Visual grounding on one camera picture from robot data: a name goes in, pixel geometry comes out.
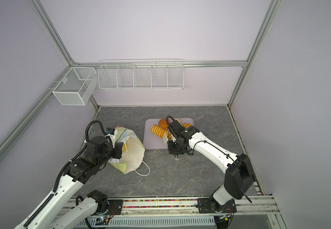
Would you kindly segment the round brown fake bun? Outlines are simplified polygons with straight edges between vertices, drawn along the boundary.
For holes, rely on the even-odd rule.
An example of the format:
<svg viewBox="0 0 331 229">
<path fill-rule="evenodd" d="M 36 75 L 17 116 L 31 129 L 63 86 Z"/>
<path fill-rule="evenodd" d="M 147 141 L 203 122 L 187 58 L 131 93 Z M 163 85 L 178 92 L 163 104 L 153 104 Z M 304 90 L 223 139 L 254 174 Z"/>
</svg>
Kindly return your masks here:
<svg viewBox="0 0 331 229">
<path fill-rule="evenodd" d="M 166 130 L 168 128 L 166 118 L 163 118 L 163 119 L 159 120 L 158 126 Z"/>
</svg>

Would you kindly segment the long ridged yellow bread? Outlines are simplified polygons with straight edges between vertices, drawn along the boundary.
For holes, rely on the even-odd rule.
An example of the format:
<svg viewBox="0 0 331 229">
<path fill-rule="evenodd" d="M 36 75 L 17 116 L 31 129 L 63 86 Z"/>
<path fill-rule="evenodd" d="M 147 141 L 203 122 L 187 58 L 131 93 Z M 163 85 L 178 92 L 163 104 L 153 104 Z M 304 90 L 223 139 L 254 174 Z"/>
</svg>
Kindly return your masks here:
<svg viewBox="0 0 331 229">
<path fill-rule="evenodd" d="M 160 126 L 153 125 L 151 126 L 150 131 L 159 138 L 164 138 L 165 136 L 168 137 L 168 131 Z"/>
</svg>

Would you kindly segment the green paper gift bag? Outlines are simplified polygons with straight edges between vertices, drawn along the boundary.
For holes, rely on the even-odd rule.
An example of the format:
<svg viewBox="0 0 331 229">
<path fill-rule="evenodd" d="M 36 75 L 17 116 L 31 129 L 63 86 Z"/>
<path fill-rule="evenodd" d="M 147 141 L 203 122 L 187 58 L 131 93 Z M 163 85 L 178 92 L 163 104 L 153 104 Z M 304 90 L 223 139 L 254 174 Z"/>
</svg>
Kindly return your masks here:
<svg viewBox="0 0 331 229">
<path fill-rule="evenodd" d="M 137 175 L 146 177 L 150 174 L 149 166 L 143 161 L 145 147 L 136 135 L 136 133 L 128 128 L 117 126 L 115 128 L 115 143 L 123 143 L 120 159 L 110 159 L 109 163 L 122 172 L 123 174 L 128 174 L 130 172 L 135 172 Z M 147 169 L 147 174 L 140 174 L 137 169 L 144 164 Z"/>
</svg>

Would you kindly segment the yellow fake bread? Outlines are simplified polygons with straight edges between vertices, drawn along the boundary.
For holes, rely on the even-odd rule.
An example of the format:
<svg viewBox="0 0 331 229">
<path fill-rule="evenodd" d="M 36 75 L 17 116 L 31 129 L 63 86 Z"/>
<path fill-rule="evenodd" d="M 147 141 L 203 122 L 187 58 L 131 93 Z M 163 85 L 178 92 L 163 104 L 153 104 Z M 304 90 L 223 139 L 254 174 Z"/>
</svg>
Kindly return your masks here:
<svg viewBox="0 0 331 229">
<path fill-rule="evenodd" d="M 182 124 L 182 126 L 183 126 L 184 128 L 188 128 L 188 127 L 191 126 L 191 124 L 189 124 L 189 123 L 184 123 L 184 124 Z"/>
</svg>

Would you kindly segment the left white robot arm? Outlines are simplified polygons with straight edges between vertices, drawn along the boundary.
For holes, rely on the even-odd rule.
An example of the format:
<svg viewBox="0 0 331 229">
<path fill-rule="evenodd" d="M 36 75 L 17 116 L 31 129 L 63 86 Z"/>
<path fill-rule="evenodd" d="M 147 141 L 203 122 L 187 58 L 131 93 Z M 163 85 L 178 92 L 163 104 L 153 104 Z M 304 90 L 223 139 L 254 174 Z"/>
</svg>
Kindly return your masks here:
<svg viewBox="0 0 331 229">
<path fill-rule="evenodd" d="M 113 207 L 107 195 L 94 190 L 84 200 L 79 200 L 78 205 L 69 212 L 56 218 L 67 201 L 92 176 L 105 168 L 109 160 L 121 158 L 123 144 L 116 142 L 117 134 L 117 129 L 104 129 L 98 120 L 90 122 L 85 130 L 86 144 L 82 150 L 63 166 L 53 189 L 16 228 L 73 229 L 93 214 L 110 213 Z"/>
</svg>

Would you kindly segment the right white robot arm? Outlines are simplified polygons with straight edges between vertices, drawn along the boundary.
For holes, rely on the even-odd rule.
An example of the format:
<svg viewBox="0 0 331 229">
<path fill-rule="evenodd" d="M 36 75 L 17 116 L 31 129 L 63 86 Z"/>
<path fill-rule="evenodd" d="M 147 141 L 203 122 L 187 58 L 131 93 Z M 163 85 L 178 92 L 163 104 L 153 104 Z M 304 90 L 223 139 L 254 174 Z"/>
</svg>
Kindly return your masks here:
<svg viewBox="0 0 331 229">
<path fill-rule="evenodd" d="M 222 212 L 228 201 L 247 197 L 246 192 L 256 182 L 252 162 L 246 154 L 232 153 L 207 138 L 194 126 L 184 127 L 172 116 L 165 118 L 172 140 L 168 153 L 176 159 L 179 155 L 193 156 L 199 152 L 224 173 L 224 183 L 210 196 L 206 210 Z"/>
</svg>

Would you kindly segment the lavender plastic tray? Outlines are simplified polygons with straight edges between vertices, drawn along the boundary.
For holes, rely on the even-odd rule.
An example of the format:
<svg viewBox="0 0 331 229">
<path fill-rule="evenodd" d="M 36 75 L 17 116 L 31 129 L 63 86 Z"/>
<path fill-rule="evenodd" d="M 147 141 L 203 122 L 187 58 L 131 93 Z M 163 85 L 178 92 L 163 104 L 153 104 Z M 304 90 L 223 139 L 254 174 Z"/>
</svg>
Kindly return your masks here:
<svg viewBox="0 0 331 229">
<path fill-rule="evenodd" d="M 146 150 L 159 150 L 167 149 L 167 144 L 157 135 L 151 132 L 151 127 L 153 125 L 158 125 L 161 119 L 147 119 L 145 121 L 143 146 Z"/>
</svg>

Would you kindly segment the small white mesh basket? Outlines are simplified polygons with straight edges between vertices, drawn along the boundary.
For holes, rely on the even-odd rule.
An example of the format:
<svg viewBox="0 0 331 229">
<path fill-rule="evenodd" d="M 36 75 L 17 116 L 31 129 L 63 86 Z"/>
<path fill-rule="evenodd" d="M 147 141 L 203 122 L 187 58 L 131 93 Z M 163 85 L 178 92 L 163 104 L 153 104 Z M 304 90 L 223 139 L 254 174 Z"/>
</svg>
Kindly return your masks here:
<svg viewBox="0 0 331 229">
<path fill-rule="evenodd" d="M 72 67 L 53 89 L 53 94 L 64 106 L 85 106 L 98 84 L 93 67 Z"/>
</svg>

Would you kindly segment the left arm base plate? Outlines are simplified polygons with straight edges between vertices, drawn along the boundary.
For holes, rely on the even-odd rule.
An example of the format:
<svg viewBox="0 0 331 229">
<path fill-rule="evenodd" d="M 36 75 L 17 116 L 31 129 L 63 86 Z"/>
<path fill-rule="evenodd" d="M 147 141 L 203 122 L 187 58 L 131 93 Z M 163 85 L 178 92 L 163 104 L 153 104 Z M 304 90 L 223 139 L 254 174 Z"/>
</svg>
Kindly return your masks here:
<svg viewBox="0 0 331 229">
<path fill-rule="evenodd" d="M 122 199 L 104 200 L 98 204 L 97 215 L 121 215 L 123 208 Z"/>
</svg>

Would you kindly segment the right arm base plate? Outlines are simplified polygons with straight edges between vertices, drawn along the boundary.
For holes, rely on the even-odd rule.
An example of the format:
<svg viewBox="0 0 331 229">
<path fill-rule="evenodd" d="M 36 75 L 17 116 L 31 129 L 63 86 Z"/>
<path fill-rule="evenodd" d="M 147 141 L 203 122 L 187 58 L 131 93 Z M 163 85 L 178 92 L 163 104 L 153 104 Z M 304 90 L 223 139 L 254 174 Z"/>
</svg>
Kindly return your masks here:
<svg viewBox="0 0 331 229">
<path fill-rule="evenodd" d="M 231 199 L 224 205 L 220 205 L 216 200 L 211 198 L 198 198 L 197 205 L 199 213 L 236 213 L 235 200 Z"/>
</svg>

